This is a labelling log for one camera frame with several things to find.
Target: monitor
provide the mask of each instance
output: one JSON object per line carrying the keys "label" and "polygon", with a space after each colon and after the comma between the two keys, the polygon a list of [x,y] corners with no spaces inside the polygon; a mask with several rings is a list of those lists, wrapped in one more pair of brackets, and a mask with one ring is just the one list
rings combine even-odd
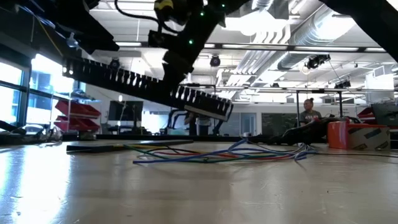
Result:
{"label": "monitor", "polygon": [[398,126],[398,106],[387,104],[372,104],[372,109],[377,124]]}
{"label": "monitor", "polygon": [[109,104],[108,120],[110,121],[134,121],[134,116],[137,116],[137,121],[141,121],[143,101],[111,101]]}

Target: person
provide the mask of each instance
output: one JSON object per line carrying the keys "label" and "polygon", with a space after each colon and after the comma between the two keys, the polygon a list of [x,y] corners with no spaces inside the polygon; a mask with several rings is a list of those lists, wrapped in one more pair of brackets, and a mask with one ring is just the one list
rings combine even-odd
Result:
{"label": "person", "polygon": [[189,124],[189,135],[196,136],[197,135],[197,126],[196,120],[198,120],[199,125],[199,135],[206,136],[209,132],[209,126],[211,125],[210,118],[207,116],[197,115],[192,112],[188,112],[185,115],[184,125]]}
{"label": "person", "polygon": [[304,101],[305,111],[300,113],[300,125],[304,126],[311,122],[313,119],[321,119],[321,113],[315,111],[313,108],[313,98]]}
{"label": "person", "polygon": [[209,135],[209,127],[211,126],[211,121],[210,121],[209,117],[199,115],[198,116],[198,125],[199,125],[199,135],[200,136]]}
{"label": "person", "polygon": [[196,120],[197,120],[197,115],[195,113],[188,112],[185,115],[184,125],[189,124],[189,135],[191,135],[191,136],[198,135]]}

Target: table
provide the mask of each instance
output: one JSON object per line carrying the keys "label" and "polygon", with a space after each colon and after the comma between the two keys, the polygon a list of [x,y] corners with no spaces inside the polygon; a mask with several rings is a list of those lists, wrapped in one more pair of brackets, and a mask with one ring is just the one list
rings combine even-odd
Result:
{"label": "table", "polygon": [[[398,159],[313,156],[299,164],[137,166],[135,152],[68,155],[65,145],[0,148],[0,223],[398,220]],[[210,151],[229,145],[176,147]]]}

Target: red wire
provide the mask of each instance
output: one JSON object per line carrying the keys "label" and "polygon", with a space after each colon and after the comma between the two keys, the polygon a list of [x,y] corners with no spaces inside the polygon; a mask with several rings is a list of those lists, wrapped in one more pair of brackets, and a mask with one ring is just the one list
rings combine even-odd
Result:
{"label": "red wire", "polygon": [[[200,153],[173,153],[173,152],[156,152],[156,153],[164,154],[164,155],[168,155],[168,156],[196,156],[196,155],[200,155]],[[238,157],[238,156],[228,155],[228,154],[218,154],[217,156],[229,157],[229,158],[237,158]],[[290,156],[291,155],[279,156],[279,157],[255,158],[255,159],[276,160],[276,159],[285,159],[285,158],[288,158]]]}

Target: orange box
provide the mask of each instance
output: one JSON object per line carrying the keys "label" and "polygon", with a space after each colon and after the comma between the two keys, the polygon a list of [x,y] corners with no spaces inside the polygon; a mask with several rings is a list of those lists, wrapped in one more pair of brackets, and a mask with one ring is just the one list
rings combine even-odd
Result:
{"label": "orange box", "polygon": [[329,147],[353,150],[390,150],[390,128],[376,124],[349,124],[346,121],[328,124]]}

